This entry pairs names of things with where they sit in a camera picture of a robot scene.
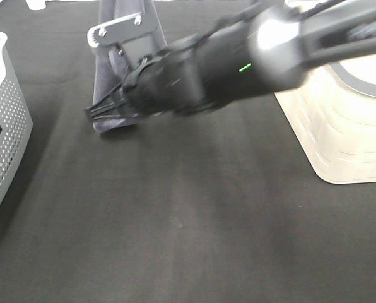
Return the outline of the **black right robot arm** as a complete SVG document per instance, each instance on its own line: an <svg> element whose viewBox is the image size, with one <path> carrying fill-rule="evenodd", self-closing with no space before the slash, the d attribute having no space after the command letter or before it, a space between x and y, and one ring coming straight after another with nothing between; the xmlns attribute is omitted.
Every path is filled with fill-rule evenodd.
<svg viewBox="0 0 376 303"><path fill-rule="evenodd" d="M376 1L329 1L304 13L257 3L163 49L125 80L134 116L190 116L298 88L331 62L376 54Z"/></svg>

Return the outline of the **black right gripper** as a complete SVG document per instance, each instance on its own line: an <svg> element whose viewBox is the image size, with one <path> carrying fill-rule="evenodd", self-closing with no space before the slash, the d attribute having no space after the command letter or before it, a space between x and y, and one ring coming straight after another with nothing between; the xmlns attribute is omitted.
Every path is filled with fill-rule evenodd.
<svg viewBox="0 0 376 303"><path fill-rule="evenodd" d="M207 111L197 48L197 44L180 40L133 71L123 87L132 107L145 116L161 112L191 116Z"/></svg>

